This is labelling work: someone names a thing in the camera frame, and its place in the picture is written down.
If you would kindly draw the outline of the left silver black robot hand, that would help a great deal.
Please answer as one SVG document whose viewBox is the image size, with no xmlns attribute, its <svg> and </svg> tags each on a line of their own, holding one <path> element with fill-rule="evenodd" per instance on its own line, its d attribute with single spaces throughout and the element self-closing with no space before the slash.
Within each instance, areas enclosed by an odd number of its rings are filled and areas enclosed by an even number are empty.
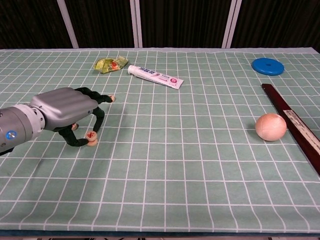
<svg viewBox="0 0 320 240">
<path fill-rule="evenodd" d="M 115 100 L 113 95 L 103 95 L 87 87 L 63 87 L 35 95 L 30 103 L 42 113 L 45 130 L 59 133 L 72 147 L 81 147 L 98 142 L 97 133 L 105 118 L 105 112 L 99 104 Z M 96 117 L 93 130 L 85 138 L 77 139 L 74 134 L 77 121 L 89 115 Z"/>
</svg>

